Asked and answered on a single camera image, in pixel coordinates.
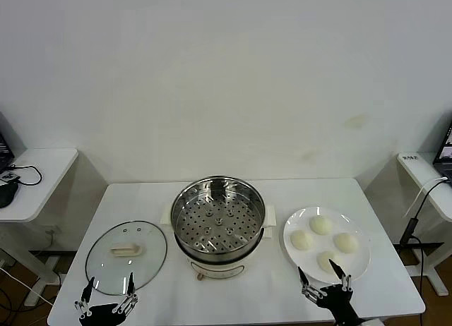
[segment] power cord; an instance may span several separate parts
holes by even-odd
[[[412,236],[413,239],[416,239],[417,242],[419,243],[419,248],[421,250],[421,280],[419,283],[419,295],[421,296],[421,299],[424,300],[424,298],[422,297],[422,279],[424,278],[424,250],[422,249],[422,242],[419,238],[417,238],[416,236]],[[422,315],[424,313],[419,314],[419,321],[421,326],[423,326],[422,324]]]
[[[403,232],[402,238],[400,238],[399,244],[400,247],[403,248],[408,244],[408,241],[410,239],[415,239],[417,240],[417,242],[419,243],[419,247],[421,250],[421,279],[420,279],[420,287],[419,287],[419,294],[422,298],[422,282],[423,282],[423,278],[424,278],[424,250],[422,247],[422,242],[420,241],[419,238],[417,238],[416,236],[413,235],[413,233],[415,232],[416,229],[416,225],[419,222],[419,220],[417,219],[417,217],[419,216],[419,213],[421,212],[421,209],[424,207],[425,201],[427,200],[429,194],[440,184],[442,183],[448,183],[449,180],[443,179],[442,181],[438,182],[437,184],[435,184],[434,186],[432,186],[432,188],[430,188],[428,190],[428,192],[425,194],[424,199],[422,199],[421,205],[419,206],[419,208],[417,209],[416,215],[410,219],[410,221],[408,222],[408,225],[405,229],[405,231]],[[420,326],[423,326],[423,322],[422,322],[422,314],[421,313],[419,315],[420,317]]]
[[[11,274],[9,274],[7,271],[5,271],[3,268],[0,267],[0,270],[2,272],[4,272],[6,275],[8,275],[11,279],[16,280],[18,283],[22,284],[23,286],[27,287],[31,292],[33,292],[34,294],[36,294],[37,296],[39,296],[43,301],[45,301],[46,303],[48,303],[50,306],[53,306],[54,304],[51,303],[50,301],[48,301],[46,298],[44,298],[43,296],[41,296],[39,293],[37,293],[35,290],[33,290],[31,287],[29,287],[27,284],[24,284],[22,281],[20,281],[19,279],[15,278],[14,276],[12,276]]]
[[[40,180],[38,180],[37,182],[35,182],[35,183],[23,183],[22,181],[20,181],[20,180],[15,180],[14,182],[16,182],[16,183],[19,183],[20,185],[25,185],[25,186],[36,186],[37,184],[39,184],[41,181],[42,181],[42,174],[41,174],[41,172],[36,168],[36,167],[34,167],[33,165],[29,165],[29,166],[16,166],[15,164],[11,164],[11,165],[9,165],[9,166],[7,166],[7,167],[4,167],[4,170],[6,170],[6,171],[13,171],[13,170],[15,170],[15,169],[34,169],[35,171],[36,171],[36,173],[40,176]]]
[[[443,181],[438,182],[432,188],[430,188],[428,190],[428,192],[425,194],[424,199],[422,200],[421,205],[419,206],[419,209],[417,210],[415,217],[410,219],[407,227],[405,228],[405,231],[403,232],[402,238],[400,238],[400,241],[399,241],[400,247],[405,247],[408,244],[408,241],[412,238],[412,234],[415,232],[417,223],[419,222],[419,220],[417,219],[417,216],[421,212],[421,209],[425,204],[425,200],[427,200],[430,192],[432,192],[437,186],[441,185],[442,183],[448,183],[448,182],[449,182],[449,180],[443,180]]]
[[[437,186],[441,185],[442,183],[448,183],[449,180],[443,180],[438,182],[437,184],[435,184],[432,188],[429,189],[429,191],[427,192],[427,194],[424,196],[424,199],[421,202],[421,205],[419,206],[419,208],[417,209],[416,215],[415,215],[415,219],[417,219],[417,216],[419,215],[419,212],[421,212],[422,206],[424,206],[425,200],[427,200],[427,197],[429,196],[430,192],[432,192]]]
[[[427,186],[428,184],[432,183],[433,181],[439,181],[439,180],[447,180],[447,177],[443,176],[441,178],[432,179],[432,180],[429,180],[428,182],[426,182],[424,185],[422,185],[421,189],[419,189],[419,192],[417,192],[416,198],[412,201],[411,205],[409,206],[407,212],[403,215],[403,217],[406,217],[408,215],[408,213],[410,213],[412,207],[415,205],[417,199],[419,198],[422,191],[424,190],[424,187]]]
[[[13,303],[11,302],[11,299],[9,298],[9,295],[6,294],[6,292],[5,292],[3,289],[0,289],[0,292],[3,293],[4,296],[6,297],[6,300],[8,300],[8,304],[9,304],[9,308],[10,308],[9,313],[8,313],[8,316],[6,317],[5,320],[3,320],[3,321],[1,322],[1,326],[4,326],[4,325],[6,325],[6,322],[8,321],[9,317],[11,317],[11,314],[13,313],[13,312],[11,311],[11,309],[13,308]]]

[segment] white table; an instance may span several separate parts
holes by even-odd
[[[44,265],[28,252],[20,240],[9,233],[8,224],[4,223],[29,222],[36,218],[77,155],[74,148],[31,149],[26,150],[13,162],[16,166],[33,165],[38,168],[42,174],[42,182],[36,186],[19,186],[13,202],[0,209],[0,247],[40,278],[34,286],[38,291],[42,291],[46,284],[59,283],[58,276],[53,272],[58,257],[50,257]],[[26,183],[39,179],[33,169],[13,172],[19,174],[21,181]],[[33,306],[36,300],[37,296],[31,294],[25,305]]]
[[[167,259],[157,276],[137,291],[140,301],[122,325],[230,325],[332,320],[327,310],[300,296],[296,267],[280,247],[285,220],[301,207],[322,205],[343,212],[371,239],[371,264],[354,282],[352,305],[363,318],[412,315],[425,306],[400,258],[354,179],[251,181],[275,206],[273,238],[263,239],[244,274],[226,280],[196,279],[174,236],[164,230]],[[163,210],[187,183],[112,184],[104,194],[47,322],[75,326],[73,302],[87,284],[85,260],[91,246],[113,226],[142,219],[159,224]],[[91,305],[121,297],[93,291]]]
[[[416,152],[404,152],[400,153],[397,157],[400,164],[412,177],[413,181],[419,186],[423,186],[426,182],[440,178],[441,175],[433,167],[433,159],[435,153],[416,153]],[[424,194],[434,185],[424,188]],[[447,222],[452,222],[452,187],[447,183],[442,183],[436,187],[429,195],[429,201],[433,207],[438,211],[441,218]],[[416,229],[415,233],[422,240],[422,235],[431,231],[438,226],[441,220],[436,217],[431,217],[430,220],[424,224],[425,229]],[[424,254],[424,276],[426,276],[432,284],[436,294],[439,296],[447,296],[448,290],[441,280],[440,276],[435,270],[435,267],[443,262],[446,258],[452,255],[452,236],[446,236],[444,244],[431,253],[429,256]],[[414,254],[418,259],[421,258],[421,251],[414,250]],[[412,277],[420,276],[421,269],[420,264],[415,266],[407,266],[407,271]]]

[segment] glass lid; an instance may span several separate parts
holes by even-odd
[[[86,258],[87,279],[104,294],[126,293],[131,272],[136,289],[152,280],[163,265],[167,241],[150,222],[124,222],[101,236]]]

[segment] white plate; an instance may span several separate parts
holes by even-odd
[[[309,227],[309,220],[316,215],[323,215],[333,223],[333,230],[327,236],[319,236]],[[311,233],[314,244],[310,250],[298,250],[290,241],[293,231],[301,229]],[[359,241],[359,249],[356,253],[346,254],[340,252],[333,241],[336,234],[350,233]],[[351,274],[352,280],[361,277],[370,263],[369,239],[360,231],[358,226],[348,217],[326,207],[308,207],[295,212],[287,219],[284,226],[284,244],[292,261],[299,266],[304,273],[321,282],[335,284],[339,279],[335,274],[323,271],[317,263],[317,255],[325,250],[331,250],[338,254],[342,260],[342,268],[345,274]]]

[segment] black device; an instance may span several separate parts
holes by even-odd
[[[3,136],[0,134],[0,172],[14,160],[13,151],[9,148]]]
[[[75,302],[76,310],[81,314],[78,321],[82,326],[117,326],[122,324],[127,315],[138,303],[138,296],[135,293],[133,273],[130,274],[127,285],[126,298],[121,303],[108,303],[106,305],[89,306],[91,292],[93,290],[94,277],[83,289],[81,299]]]
[[[433,161],[433,167],[449,181],[452,180],[452,123]]]
[[[352,276],[346,275],[343,269],[331,259],[329,261],[341,283],[317,289],[309,283],[302,269],[298,267],[299,278],[302,282],[302,295],[318,307],[330,310],[335,319],[335,325],[359,326],[364,322],[364,319],[358,317],[350,304],[353,295]]]

